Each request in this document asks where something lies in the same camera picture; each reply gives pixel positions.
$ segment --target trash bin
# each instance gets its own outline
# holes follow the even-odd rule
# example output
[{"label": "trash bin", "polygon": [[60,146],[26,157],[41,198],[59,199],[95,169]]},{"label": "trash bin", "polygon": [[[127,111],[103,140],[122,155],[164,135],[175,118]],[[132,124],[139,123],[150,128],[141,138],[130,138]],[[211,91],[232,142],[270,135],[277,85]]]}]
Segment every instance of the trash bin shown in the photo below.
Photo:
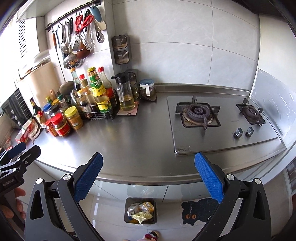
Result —
[{"label": "trash bin", "polygon": [[128,207],[131,206],[134,203],[144,203],[144,202],[151,202],[152,205],[154,206],[154,211],[151,213],[152,214],[152,218],[143,221],[141,224],[154,224],[157,222],[157,205],[156,205],[156,201],[153,198],[136,198],[136,197],[128,197],[126,199],[126,206],[124,208],[124,221],[126,223],[133,223],[133,224],[139,224],[139,222],[135,219],[133,219],[132,217],[128,216]]}]

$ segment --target yellow cap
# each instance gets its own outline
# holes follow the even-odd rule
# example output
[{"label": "yellow cap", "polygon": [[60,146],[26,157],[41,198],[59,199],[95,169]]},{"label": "yellow cap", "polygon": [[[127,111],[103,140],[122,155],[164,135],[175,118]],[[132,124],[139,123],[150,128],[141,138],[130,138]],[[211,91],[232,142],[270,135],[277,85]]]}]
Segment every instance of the yellow cap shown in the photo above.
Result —
[{"label": "yellow cap", "polygon": [[96,70],[96,67],[90,67],[89,69],[87,69],[87,72],[92,72],[94,70]]},{"label": "yellow cap", "polygon": [[78,94],[78,96],[82,96],[83,95],[83,90],[78,90],[77,94]]},{"label": "yellow cap", "polygon": [[53,102],[52,102],[52,105],[55,105],[55,104],[58,104],[59,103],[59,99],[55,99]]},{"label": "yellow cap", "polygon": [[68,109],[65,110],[64,114],[65,114],[66,117],[70,117],[70,116],[74,115],[76,112],[77,112],[76,107],[71,106],[71,107],[69,107]]}]

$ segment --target blue lid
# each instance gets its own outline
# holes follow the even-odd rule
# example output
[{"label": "blue lid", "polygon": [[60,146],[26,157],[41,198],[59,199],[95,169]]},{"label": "blue lid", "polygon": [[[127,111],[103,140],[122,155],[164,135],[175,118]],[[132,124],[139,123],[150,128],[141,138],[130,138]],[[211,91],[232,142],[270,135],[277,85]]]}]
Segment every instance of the blue lid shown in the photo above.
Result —
[{"label": "blue lid", "polygon": [[144,79],[140,81],[140,87],[145,87],[145,85],[149,85],[149,87],[154,85],[154,80],[152,79]]},{"label": "blue lid", "polygon": [[47,103],[44,107],[43,107],[43,111],[48,111],[51,108],[51,104]]}]

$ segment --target cooking oil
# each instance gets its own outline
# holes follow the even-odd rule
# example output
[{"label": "cooking oil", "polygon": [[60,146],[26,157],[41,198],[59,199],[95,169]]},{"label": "cooking oil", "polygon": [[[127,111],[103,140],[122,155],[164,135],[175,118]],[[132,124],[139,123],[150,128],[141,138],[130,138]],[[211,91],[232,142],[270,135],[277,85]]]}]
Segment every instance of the cooking oil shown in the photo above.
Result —
[{"label": "cooking oil", "polygon": [[120,102],[120,108],[122,110],[132,110],[135,107],[135,102],[133,100],[133,97],[131,95],[125,95],[123,97],[123,101]]}]

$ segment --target pink coaster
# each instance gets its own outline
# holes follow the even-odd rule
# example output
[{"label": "pink coaster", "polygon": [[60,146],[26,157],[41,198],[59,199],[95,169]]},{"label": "pink coaster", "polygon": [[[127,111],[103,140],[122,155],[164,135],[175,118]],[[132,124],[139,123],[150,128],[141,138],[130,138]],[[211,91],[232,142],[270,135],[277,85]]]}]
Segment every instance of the pink coaster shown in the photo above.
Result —
[{"label": "pink coaster", "polygon": [[128,111],[120,109],[118,111],[117,115],[136,115],[137,111],[138,111],[138,106],[139,106],[139,101],[136,101],[135,108],[133,108],[132,110],[128,110]]}]

